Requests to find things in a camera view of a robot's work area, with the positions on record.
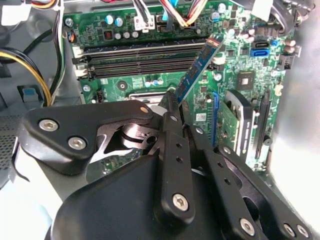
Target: bolt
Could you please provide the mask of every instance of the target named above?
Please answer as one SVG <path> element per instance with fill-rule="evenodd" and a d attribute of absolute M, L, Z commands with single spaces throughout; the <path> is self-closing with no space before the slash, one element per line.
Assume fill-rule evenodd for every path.
<path fill-rule="evenodd" d="M 85 140 L 77 136 L 71 137 L 68 144 L 70 148 L 75 150 L 82 150 L 87 146 Z"/>
<path fill-rule="evenodd" d="M 179 193 L 176 193 L 175 195 L 173 195 L 172 201 L 173 201 L 173 205 L 183 212 L 187 211 L 189 208 L 187 199 Z"/>
<path fill-rule="evenodd" d="M 288 224 L 283 224 L 285 230 L 290 234 L 290 236 L 295 237 L 296 234 L 295 232 L 292 230 L 292 228 L 288 225 Z"/>
<path fill-rule="evenodd" d="M 175 121 L 175 122 L 178 121 L 178 119 L 177 119 L 175 116 L 170 116 L 170 118 L 171 118 L 173 121 Z"/>
<path fill-rule="evenodd" d="M 249 235 L 249 236 L 254 236 L 255 235 L 255 229 L 254 226 L 252 226 L 251 222 L 249 222 L 245 218 L 240 219 L 240 225 L 241 228 Z"/>
<path fill-rule="evenodd" d="M 224 148 L 223 148 L 223 150 L 224 150 L 227 154 L 231 154 L 231 151 L 230 151 L 230 149 L 229 149 L 229 148 L 224 147 Z"/>
<path fill-rule="evenodd" d="M 306 238 L 309 238 L 309 234 L 308 234 L 308 232 L 305 230 L 305 228 L 303 227 L 303 226 L 301 226 L 301 225 L 297 225 L 297 228 L 298 228 L 298 230 L 299 230 L 299 232 L 303 235 L 303 236 L 305 236 Z"/>
<path fill-rule="evenodd" d="M 149 112 L 144 106 L 140 107 L 140 110 L 146 114 Z"/>
<path fill-rule="evenodd" d="M 70 17 L 68 17 L 64 20 L 64 24 L 71 28 L 74 25 L 74 21 Z"/>
<path fill-rule="evenodd" d="M 204 134 L 204 131 L 199 127 L 197 127 L 195 130 L 198 134 Z"/>
<path fill-rule="evenodd" d="M 54 132 L 58 129 L 58 123 L 50 119 L 44 119 L 39 122 L 39 127 L 48 132 Z"/>
<path fill-rule="evenodd" d="M 89 85 L 84 85 L 82 89 L 83 89 L 83 91 L 85 91 L 85 92 L 90 92 L 90 90 L 91 90 L 91 88 L 90 88 Z"/>

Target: yellow wire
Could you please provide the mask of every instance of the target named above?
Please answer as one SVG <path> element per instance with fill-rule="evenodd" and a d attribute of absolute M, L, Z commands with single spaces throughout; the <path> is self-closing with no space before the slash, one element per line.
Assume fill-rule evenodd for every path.
<path fill-rule="evenodd" d="M 8 53 L 5 53 L 3 51 L 0 51 L 0 57 L 12 59 L 12 60 L 20 63 L 21 65 L 23 65 L 26 69 L 28 69 L 32 73 L 32 75 L 36 78 L 36 80 L 39 82 L 39 84 L 41 85 L 41 87 L 43 89 L 43 93 L 46 98 L 47 105 L 48 106 L 51 105 L 51 94 L 50 94 L 50 90 L 49 90 L 47 84 L 42 79 L 42 77 L 29 64 L 27 64 L 26 62 L 24 62 L 23 60 L 15 57 L 15 56 L 10 55 Z"/>
<path fill-rule="evenodd" d="M 47 8 L 50 8 L 54 3 L 55 3 L 55 0 L 52 0 L 51 2 L 44 4 L 44 5 L 40 5 L 40 4 L 38 5 L 38 4 L 33 4 L 33 3 L 31 3 L 31 5 L 37 9 L 47 9 Z"/>

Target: chipset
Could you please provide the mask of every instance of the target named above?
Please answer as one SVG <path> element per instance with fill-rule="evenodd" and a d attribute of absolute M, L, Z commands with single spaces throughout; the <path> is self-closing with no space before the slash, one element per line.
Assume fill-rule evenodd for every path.
<path fill-rule="evenodd" d="M 249 91 L 254 89 L 255 71 L 240 71 L 236 76 L 235 89 L 238 91 Z"/>

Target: sata port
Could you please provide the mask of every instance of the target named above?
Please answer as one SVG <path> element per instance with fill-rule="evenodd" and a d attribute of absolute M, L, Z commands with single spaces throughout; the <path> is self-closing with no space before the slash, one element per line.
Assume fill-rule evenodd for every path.
<path fill-rule="evenodd" d="M 270 53 L 269 49 L 251 49 L 251 57 L 268 57 Z"/>
<path fill-rule="evenodd" d="M 251 48 L 253 49 L 261 49 L 261 48 L 266 49 L 269 46 L 270 44 L 267 41 L 256 41 L 251 44 Z"/>

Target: white label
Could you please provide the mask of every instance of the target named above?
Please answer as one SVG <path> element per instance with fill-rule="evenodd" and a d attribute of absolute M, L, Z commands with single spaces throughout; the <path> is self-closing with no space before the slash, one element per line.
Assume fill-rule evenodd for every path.
<path fill-rule="evenodd" d="M 263 21 L 268 22 L 273 4 L 274 0 L 255 0 L 251 14 L 262 19 Z"/>
<path fill-rule="evenodd" d="M 2 26 L 14 26 L 27 21 L 31 10 L 31 4 L 4 5 L 2 6 Z"/>
<path fill-rule="evenodd" d="M 196 122 L 204 122 L 207 119 L 206 113 L 197 113 L 195 115 L 195 121 Z"/>

